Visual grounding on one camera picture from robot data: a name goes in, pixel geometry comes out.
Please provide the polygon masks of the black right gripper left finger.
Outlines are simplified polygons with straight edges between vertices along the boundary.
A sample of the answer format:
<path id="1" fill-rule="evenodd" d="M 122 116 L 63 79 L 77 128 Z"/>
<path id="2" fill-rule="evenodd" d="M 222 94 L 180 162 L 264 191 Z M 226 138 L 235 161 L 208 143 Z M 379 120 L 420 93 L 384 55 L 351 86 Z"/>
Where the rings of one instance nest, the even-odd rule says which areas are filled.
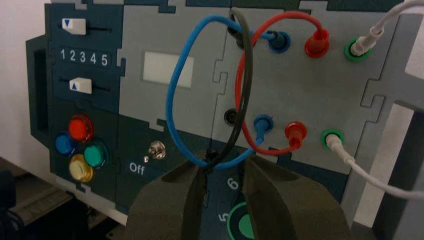
<path id="1" fill-rule="evenodd" d="M 126 240 L 198 240 L 206 194 L 203 170 L 187 161 L 143 187 L 130 207 Z"/>

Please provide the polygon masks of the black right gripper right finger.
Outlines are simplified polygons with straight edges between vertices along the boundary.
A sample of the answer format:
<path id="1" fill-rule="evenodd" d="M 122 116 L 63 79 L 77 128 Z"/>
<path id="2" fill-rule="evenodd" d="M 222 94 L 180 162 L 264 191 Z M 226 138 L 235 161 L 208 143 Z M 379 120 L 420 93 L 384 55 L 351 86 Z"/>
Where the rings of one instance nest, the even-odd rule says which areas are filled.
<path id="1" fill-rule="evenodd" d="M 320 183 L 252 155 L 243 195 L 256 240 L 350 240 L 344 211 Z"/>

